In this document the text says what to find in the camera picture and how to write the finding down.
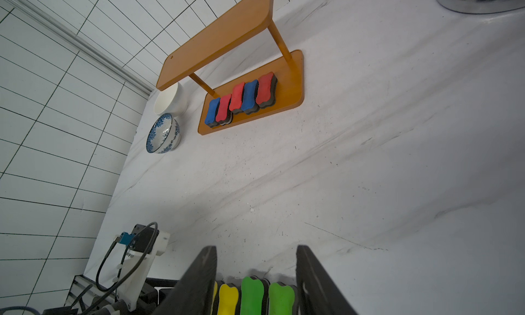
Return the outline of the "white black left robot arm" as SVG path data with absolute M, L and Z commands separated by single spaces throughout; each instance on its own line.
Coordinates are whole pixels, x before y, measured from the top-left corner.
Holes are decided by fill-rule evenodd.
M 42 314 L 83 314 L 92 304 L 100 301 L 89 314 L 152 314 L 167 298 L 178 280 L 147 278 L 136 308 L 133 311 L 123 301 L 116 301 L 114 293 L 102 300 L 103 293 L 94 285 L 94 281 L 83 275 L 75 276 L 64 306 L 49 308 Z

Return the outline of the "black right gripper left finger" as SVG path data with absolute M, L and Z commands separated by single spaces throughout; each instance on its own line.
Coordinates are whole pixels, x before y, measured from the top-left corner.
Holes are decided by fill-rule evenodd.
M 217 248 L 206 246 L 153 315 L 211 314 L 216 274 Z

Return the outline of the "green eraser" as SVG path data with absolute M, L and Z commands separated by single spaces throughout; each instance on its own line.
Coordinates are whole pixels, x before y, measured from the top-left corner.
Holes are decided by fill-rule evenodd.
M 295 286 L 281 282 L 269 286 L 269 315 L 297 315 L 298 296 Z
M 245 277 L 241 283 L 240 315 L 266 315 L 269 281 L 257 276 Z

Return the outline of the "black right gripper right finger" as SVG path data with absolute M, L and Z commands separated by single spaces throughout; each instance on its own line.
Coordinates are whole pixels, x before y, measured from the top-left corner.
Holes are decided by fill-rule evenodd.
M 298 245 L 296 257 L 296 279 L 301 314 L 358 314 L 309 246 Z

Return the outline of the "yellow eraser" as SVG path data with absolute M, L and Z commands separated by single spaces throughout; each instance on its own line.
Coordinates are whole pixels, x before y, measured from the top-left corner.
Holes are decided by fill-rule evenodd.
M 223 284 L 219 289 L 219 303 L 217 315 L 236 315 L 238 314 L 241 293 L 232 284 Z
M 219 282 L 215 281 L 213 286 L 213 298 L 212 298 L 212 304 L 211 304 L 211 312 L 210 315 L 216 315 L 217 314 L 217 303 L 218 303 L 218 294 L 219 294 L 220 284 Z

